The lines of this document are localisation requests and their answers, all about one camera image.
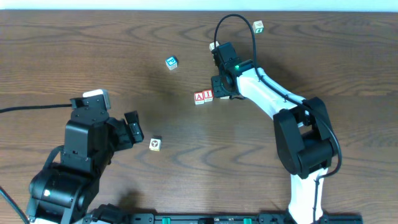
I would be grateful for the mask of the red letter I block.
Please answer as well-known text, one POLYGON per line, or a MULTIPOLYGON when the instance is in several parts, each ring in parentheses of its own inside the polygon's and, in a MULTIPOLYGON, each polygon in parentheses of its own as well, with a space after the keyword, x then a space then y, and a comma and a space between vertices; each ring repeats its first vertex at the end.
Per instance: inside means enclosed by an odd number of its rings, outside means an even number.
POLYGON ((204 102, 213 101, 213 90, 203 90, 204 102))

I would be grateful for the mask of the red letter A block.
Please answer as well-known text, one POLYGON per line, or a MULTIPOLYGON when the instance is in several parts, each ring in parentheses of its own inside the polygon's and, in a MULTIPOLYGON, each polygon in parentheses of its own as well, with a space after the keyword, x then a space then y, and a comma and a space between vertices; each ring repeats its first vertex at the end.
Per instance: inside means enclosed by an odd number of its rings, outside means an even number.
POLYGON ((194 100, 196 105, 201 105, 205 103, 203 92, 195 92, 194 100))

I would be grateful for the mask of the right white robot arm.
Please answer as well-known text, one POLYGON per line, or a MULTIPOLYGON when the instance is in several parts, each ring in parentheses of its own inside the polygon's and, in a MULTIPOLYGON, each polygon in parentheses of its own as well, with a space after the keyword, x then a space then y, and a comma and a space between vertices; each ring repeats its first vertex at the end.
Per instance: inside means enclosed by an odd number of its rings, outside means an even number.
POLYGON ((339 170, 328 171, 332 158, 342 159, 324 102, 289 92, 256 69, 252 60, 217 59, 215 64, 215 97, 249 99, 273 120, 277 155, 291 177, 291 217, 296 223, 318 223, 323 180, 339 170))

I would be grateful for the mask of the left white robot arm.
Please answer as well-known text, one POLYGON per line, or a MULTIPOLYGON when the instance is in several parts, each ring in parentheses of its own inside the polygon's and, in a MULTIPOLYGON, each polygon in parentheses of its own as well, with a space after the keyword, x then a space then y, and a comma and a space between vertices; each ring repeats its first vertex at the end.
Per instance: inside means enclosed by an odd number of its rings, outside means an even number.
POLYGON ((100 178, 114 153, 143 139, 137 111, 117 120, 105 109, 74 109, 65 128, 64 145, 51 152, 30 183, 29 220, 81 220, 99 192, 100 178))

